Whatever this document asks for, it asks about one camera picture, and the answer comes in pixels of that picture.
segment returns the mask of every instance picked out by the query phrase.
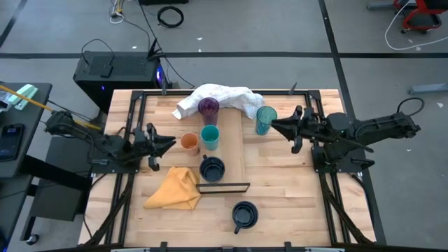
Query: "gray floor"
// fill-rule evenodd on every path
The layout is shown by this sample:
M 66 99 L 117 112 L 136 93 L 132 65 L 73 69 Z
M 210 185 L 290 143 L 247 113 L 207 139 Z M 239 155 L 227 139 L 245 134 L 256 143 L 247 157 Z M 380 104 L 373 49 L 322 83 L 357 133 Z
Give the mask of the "gray floor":
M 0 1 L 0 31 L 11 18 L 18 0 Z M 337 47 L 341 53 L 392 53 L 384 31 L 392 11 L 370 12 L 366 0 L 326 0 Z M 28 0 L 0 53 L 79 53 L 95 38 L 112 49 L 145 51 L 147 38 L 128 24 L 110 24 L 109 0 Z M 158 6 L 149 6 L 156 13 Z M 185 22 L 178 29 L 151 24 L 166 52 L 291 51 L 330 52 L 319 3 L 316 0 L 190 0 L 181 5 Z M 133 2 L 125 2 L 128 20 L 146 27 Z M 448 36 L 448 26 L 427 36 L 399 33 L 395 24 L 389 34 L 395 46 L 411 46 Z M 448 43 L 403 53 L 446 53 Z M 88 50 L 105 50 L 92 44 Z M 72 81 L 77 59 L 0 59 L 0 77 L 11 82 L 49 82 L 50 98 L 72 110 L 94 116 L 97 107 Z M 217 83 L 250 88 L 339 88 L 333 59 L 317 58 L 190 58 L 171 59 L 176 70 L 190 82 Z M 448 59 L 342 59 L 356 115 L 360 119 L 395 112 L 398 102 L 409 97 L 411 85 L 446 82 Z M 170 70 L 169 77 L 186 87 Z M 386 240 L 390 245 L 448 248 L 448 136 L 444 129 L 448 96 L 425 94 L 425 110 L 414 120 L 422 131 L 413 139 L 375 144 L 370 169 Z M 414 109 L 410 104 L 406 111 Z M 49 135 L 39 128 L 29 150 L 45 158 Z M 10 244 L 10 251 L 40 251 L 75 246 L 81 218 L 73 223 L 38 220 L 34 231 L 41 241 L 27 246 L 18 241 L 29 210 L 26 203 Z

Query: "mug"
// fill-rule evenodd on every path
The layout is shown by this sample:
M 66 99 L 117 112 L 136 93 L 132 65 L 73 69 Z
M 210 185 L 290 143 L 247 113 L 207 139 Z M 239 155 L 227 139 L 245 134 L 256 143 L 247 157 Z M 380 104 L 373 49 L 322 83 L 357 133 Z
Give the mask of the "mug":
M 201 177 L 210 183 L 216 183 L 220 181 L 225 172 L 224 162 L 217 157 L 202 156 L 204 160 L 199 166 L 199 172 Z
M 234 233 L 238 234 L 241 228 L 252 228 L 258 221 L 258 210 L 254 204 L 243 201 L 237 203 L 232 210 L 232 219 L 237 228 Z

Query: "transparent teal cup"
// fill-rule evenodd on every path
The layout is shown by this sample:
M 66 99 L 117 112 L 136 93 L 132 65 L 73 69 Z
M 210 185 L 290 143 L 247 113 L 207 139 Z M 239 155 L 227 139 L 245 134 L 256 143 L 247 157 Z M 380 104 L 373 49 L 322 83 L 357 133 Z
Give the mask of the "transparent teal cup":
M 264 135 L 269 131 L 272 120 L 277 119 L 277 112 L 270 106 L 262 106 L 257 111 L 257 123 L 255 124 L 255 132 Z

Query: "green object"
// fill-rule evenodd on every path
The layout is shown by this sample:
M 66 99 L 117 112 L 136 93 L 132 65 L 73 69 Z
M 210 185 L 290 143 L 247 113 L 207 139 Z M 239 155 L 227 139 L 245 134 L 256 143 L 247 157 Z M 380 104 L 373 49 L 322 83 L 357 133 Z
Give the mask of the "green object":
M 272 120 L 277 119 L 277 112 L 270 106 L 262 106 L 257 111 L 257 123 L 255 124 L 255 132 L 264 135 L 269 131 Z
M 201 139 L 207 150 L 216 150 L 218 147 L 219 129 L 214 125 L 207 125 L 203 127 L 201 130 Z

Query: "purple cup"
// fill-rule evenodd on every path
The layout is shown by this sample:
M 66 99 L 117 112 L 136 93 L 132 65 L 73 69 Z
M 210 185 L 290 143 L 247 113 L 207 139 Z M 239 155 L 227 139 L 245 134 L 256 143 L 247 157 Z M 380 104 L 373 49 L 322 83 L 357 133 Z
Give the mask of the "purple cup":
M 203 98 L 197 105 L 197 110 L 202 115 L 204 126 L 218 123 L 219 102 L 211 97 Z

